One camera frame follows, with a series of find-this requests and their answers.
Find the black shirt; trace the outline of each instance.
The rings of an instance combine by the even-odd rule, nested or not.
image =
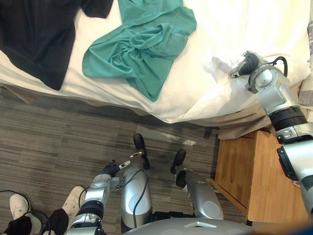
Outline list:
[[[105,18],[113,0],[0,0],[0,49],[19,69],[60,90],[79,7]]]

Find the white bed sheet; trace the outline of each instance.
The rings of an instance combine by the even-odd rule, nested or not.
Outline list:
[[[247,79],[217,81],[204,69],[212,55],[225,58],[246,50],[261,56],[287,56],[290,84],[310,74],[307,26],[309,0],[185,0],[197,19],[182,54],[174,62],[159,99],[151,102],[123,79],[91,80],[82,73],[82,58],[97,38],[121,24],[117,0],[107,19],[89,18],[81,10],[76,39],[60,91],[12,65],[0,51],[0,83],[62,96],[136,107],[173,123],[240,111],[257,102],[245,90]]]

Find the wooden nightstand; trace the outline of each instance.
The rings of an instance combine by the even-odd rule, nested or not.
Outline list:
[[[271,133],[257,131],[220,142],[215,180],[218,189],[250,221],[287,223],[308,218],[301,191],[280,166]]]

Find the bed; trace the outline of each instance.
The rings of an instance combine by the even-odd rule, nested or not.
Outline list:
[[[76,38],[60,91],[16,68],[0,51],[0,84],[31,100],[37,94],[83,100],[91,105],[120,105],[174,123],[190,121],[219,126],[220,139],[236,138],[269,124],[257,95],[245,90],[247,78],[214,75],[207,65],[213,57],[232,63],[246,50],[271,60],[288,60],[290,86],[296,90],[310,71],[307,32],[309,0],[185,0],[194,11],[197,30],[174,62],[157,101],[152,102],[123,79],[90,79],[82,59],[93,41],[121,25],[118,1],[106,19],[89,18],[82,10],[75,18]]]

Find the gray carpet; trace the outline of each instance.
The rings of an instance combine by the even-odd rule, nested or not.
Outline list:
[[[137,131],[144,132],[152,166],[153,210],[192,213],[187,193],[176,187],[169,167],[177,150],[184,148],[187,167],[214,177],[216,129],[186,122],[166,124],[125,108],[61,98],[42,96],[27,105],[5,89],[0,89],[0,190],[25,193],[34,209],[50,215],[73,187],[88,186],[108,161],[126,161],[134,151]],[[12,218],[9,197],[0,194],[0,232]],[[227,199],[219,193],[218,198],[225,219],[245,222]],[[103,225],[109,235],[120,234],[119,203],[120,192],[112,193]]]

